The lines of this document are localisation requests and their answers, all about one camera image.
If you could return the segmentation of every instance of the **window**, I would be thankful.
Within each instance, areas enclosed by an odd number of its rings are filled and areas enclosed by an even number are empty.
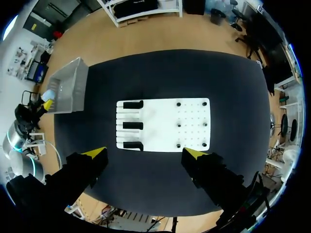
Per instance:
[[[17,19],[18,15],[14,17],[14,19],[10,22],[10,24],[7,26],[7,28],[4,31],[4,35],[3,35],[3,40],[7,37],[7,35],[9,34],[9,32],[12,30],[16,19]]]

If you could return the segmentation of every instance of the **black bucket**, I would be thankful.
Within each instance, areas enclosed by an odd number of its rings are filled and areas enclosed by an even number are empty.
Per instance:
[[[221,25],[222,21],[225,18],[225,14],[220,11],[217,10],[215,8],[211,9],[210,11],[210,21],[216,25]]]

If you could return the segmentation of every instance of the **yellow object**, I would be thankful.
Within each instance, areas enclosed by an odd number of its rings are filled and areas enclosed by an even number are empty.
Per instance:
[[[191,154],[196,160],[198,159],[199,156],[202,156],[202,155],[205,155],[206,153],[203,153],[203,152],[200,152],[200,151],[197,151],[197,150],[193,150],[193,149],[189,149],[189,148],[184,148],[186,149],[189,154]]]
[[[44,109],[48,111],[48,110],[50,109],[52,103],[53,103],[53,100],[51,100],[51,99],[49,99],[48,101],[46,101],[46,102],[43,104]]]
[[[106,147],[102,147],[102,148],[98,148],[98,149],[95,149],[95,150],[91,150],[91,151],[88,151],[88,152],[85,152],[85,153],[82,153],[82,154],[86,154],[88,156],[91,156],[92,159],[94,159],[96,157],[96,155],[98,155],[100,152],[102,152],[103,149],[106,149]]]
[[[37,27],[37,25],[34,23],[33,26],[31,27],[31,30],[34,30]]]

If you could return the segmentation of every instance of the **shelving unit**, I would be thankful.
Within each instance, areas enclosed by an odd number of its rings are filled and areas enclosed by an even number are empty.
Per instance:
[[[119,23],[123,21],[127,21],[132,18],[154,15],[154,14],[162,14],[162,13],[179,13],[179,17],[183,16],[183,7],[182,7],[182,0],[159,0],[158,9],[151,10],[151,11],[144,11],[134,15],[116,18],[113,13],[113,7],[118,3],[124,2],[127,0],[97,0],[97,2],[102,6],[105,12],[108,14],[112,22],[115,24],[116,27],[119,27]]]

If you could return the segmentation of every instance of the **black tabletop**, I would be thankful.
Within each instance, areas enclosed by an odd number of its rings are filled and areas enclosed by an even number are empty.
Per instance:
[[[54,117],[65,157],[107,146],[109,164],[85,192],[112,206],[155,216],[192,216],[219,210],[181,165],[181,153],[116,147],[119,100],[209,98],[209,151],[249,185],[264,168],[270,135],[267,86],[260,66],[243,57],[200,50],[137,54],[89,68],[84,111]]]

